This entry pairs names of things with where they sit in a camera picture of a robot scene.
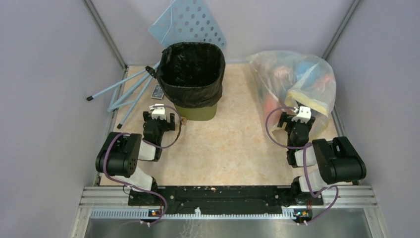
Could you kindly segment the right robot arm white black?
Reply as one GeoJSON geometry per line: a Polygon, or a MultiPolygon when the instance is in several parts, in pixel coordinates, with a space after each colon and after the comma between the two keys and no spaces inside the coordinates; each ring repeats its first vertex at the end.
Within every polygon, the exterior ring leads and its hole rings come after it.
{"type": "Polygon", "coordinates": [[[361,180],[367,175],[364,161],[345,136],[332,140],[315,139],[307,149],[303,148],[309,142],[314,121],[311,117],[303,122],[283,112],[278,123],[278,127],[286,124],[288,164],[294,168],[317,166],[316,170],[304,171],[304,175],[294,178],[290,197],[296,204],[304,204],[310,199],[310,187],[318,192],[328,185],[361,180]]]}

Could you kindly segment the green mesh trash bin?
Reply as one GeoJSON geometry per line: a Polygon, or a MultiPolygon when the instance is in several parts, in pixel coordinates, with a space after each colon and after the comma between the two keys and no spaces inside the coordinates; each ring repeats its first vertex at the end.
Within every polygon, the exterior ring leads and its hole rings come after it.
{"type": "Polygon", "coordinates": [[[179,112],[179,114],[183,118],[186,118],[187,120],[208,121],[215,117],[216,112],[217,112],[217,105],[218,103],[209,107],[185,108],[177,104],[174,104],[174,107],[179,112]]]}

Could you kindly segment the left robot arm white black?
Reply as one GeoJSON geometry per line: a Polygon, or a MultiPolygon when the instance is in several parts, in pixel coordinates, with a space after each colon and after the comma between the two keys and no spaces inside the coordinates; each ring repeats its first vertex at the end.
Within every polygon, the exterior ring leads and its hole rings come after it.
{"type": "Polygon", "coordinates": [[[144,111],[143,119],[143,134],[110,132],[97,155],[95,167],[103,173],[106,166],[108,176],[140,192],[140,199],[153,205],[159,197],[156,180],[137,164],[160,159],[164,133],[175,131],[175,114],[167,117],[163,113],[144,111]]]}

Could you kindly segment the black trash bag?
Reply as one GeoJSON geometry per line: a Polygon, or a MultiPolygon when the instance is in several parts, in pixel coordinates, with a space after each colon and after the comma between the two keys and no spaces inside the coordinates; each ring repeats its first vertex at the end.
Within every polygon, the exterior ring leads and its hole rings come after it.
{"type": "Polygon", "coordinates": [[[222,50],[206,42],[180,42],[162,51],[156,79],[175,105],[212,107],[222,97],[225,72],[222,50]]]}

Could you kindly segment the yellow translucent trash bag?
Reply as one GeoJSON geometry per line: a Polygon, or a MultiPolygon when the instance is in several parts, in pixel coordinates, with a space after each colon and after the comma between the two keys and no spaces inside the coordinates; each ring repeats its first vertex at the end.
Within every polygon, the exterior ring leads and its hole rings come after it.
{"type": "Polygon", "coordinates": [[[275,89],[259,89],[258,99],[262,106],[262,121],[268,113],[278,107],[305,106],[311,109],[315,122],[309,132],[309,139],[316,139],[328,127],[329,116],[336,98],[336,87],[332,89],[298,89],[290,88],[286,91],[275,89]]]}

